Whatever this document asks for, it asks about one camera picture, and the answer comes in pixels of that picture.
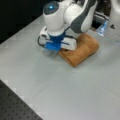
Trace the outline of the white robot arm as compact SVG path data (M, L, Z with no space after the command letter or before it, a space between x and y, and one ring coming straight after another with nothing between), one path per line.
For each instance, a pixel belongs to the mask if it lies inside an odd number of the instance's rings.
M38 44L52 51L61 48L75 50L77 40L66 34L68 26L74 33L84 33L92 24L98 0L84 0L80 5L75 0L51 1L43 8L45 26L41 29Z

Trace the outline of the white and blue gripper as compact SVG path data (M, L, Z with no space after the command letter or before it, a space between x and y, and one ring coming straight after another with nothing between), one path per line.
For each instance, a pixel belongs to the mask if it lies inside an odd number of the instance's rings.
M77 47L77 40L73 36L67 35L66 32L59 36L51 36L48 34L46 26L40 31L37 43L39 46L51 51L59 51L60 49L75 50Z

